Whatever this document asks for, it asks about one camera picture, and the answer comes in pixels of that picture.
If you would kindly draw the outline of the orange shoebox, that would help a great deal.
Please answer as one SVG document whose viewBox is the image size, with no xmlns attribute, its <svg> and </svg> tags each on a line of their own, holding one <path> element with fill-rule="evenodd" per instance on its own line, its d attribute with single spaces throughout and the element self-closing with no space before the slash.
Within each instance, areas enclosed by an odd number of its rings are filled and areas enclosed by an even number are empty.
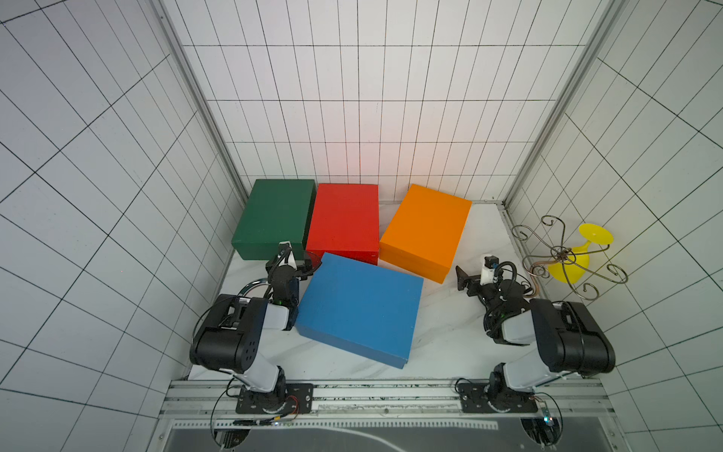
<svg viewBox="0 0 723 452">
<path fill-rule="evenodd" d="M 380 260 L 443 283 L 472 205 L 453 195 L 411 186 L 380 239 Z"/>
</svg>

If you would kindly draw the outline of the blue shoebox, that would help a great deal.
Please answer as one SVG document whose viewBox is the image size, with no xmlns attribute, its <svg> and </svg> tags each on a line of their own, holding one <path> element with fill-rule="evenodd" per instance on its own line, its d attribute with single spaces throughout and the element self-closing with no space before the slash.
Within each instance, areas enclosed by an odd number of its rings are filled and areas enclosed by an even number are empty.
<svg viewBox="0 0 723 452">
<path fill-rule="evenodd" d="M 295 328 L 401 369 L 410 360 L 423 287 L 418 276 L 327 252 L 301 299 Z"/>
</svg>

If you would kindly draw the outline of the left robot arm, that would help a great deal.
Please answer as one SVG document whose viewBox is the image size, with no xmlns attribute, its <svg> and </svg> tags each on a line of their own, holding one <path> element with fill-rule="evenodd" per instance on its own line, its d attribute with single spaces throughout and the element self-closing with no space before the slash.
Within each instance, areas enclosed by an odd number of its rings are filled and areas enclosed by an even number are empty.
<svg viewBox="0 0 723 452">
<path fill-rule="evenodd" d="M 314 274 L 309 257 L 297 261 L 279 255 L 265 265 L 267 276 L 249 282 L 235 294 L 221 294 L 194 329 L 189 357 L 193 365 L 226 373 L 242 383 L 242 391 L 281 404 L 287 390 L 282 367 L 260 352 L 265 330 L 290 331 L 297 321 L 300 283 Z"/>
</svg>

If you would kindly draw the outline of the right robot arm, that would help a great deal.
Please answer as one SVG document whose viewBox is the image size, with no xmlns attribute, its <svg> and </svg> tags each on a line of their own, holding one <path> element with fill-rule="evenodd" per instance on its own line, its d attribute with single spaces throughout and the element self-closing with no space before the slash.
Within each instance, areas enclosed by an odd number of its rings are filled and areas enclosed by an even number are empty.
<svg viewBox="0 0 723 452">
<path fill-rule="evenodd" d="M 493 342 L 535 348 L 493 369 L 485 388 L 489 401 L 533 395 L 535 388 L 568 374 L 593 377 L 614 369 L 615 350 L 585 304 L 530 299 L 510 261 L 478 275 L 461 267 L 455 271 L 458 290 L 485 308 L 483 328 Z"/>
</svg>

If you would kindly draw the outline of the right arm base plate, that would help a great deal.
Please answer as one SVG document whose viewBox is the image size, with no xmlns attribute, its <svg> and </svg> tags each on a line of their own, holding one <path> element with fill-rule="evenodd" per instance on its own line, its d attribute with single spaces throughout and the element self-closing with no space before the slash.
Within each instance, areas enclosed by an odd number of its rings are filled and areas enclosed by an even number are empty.
<svg viewBox="0 0 723 452">
<path fill-rule="evenodd" d="M 489 382 L 460 379 L 454 384 L 465 414 L 535 414 L 538 405 L 529 393 L 489 390 Z"/>
</svg>

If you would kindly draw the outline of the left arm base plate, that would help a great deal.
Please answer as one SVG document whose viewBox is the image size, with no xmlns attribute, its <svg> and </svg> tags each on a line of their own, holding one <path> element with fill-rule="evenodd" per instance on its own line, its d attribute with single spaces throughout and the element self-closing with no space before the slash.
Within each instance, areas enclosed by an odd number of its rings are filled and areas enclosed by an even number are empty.
<svg viewBox="0 0 723 452">
<path fill-rule="evenodd" d="M 237 397 L 237 414 L 281 415 L 310 414 L 316 386 L 310 383 L 287 383 L 270 393 L 242 390 Z"/>
</svg>

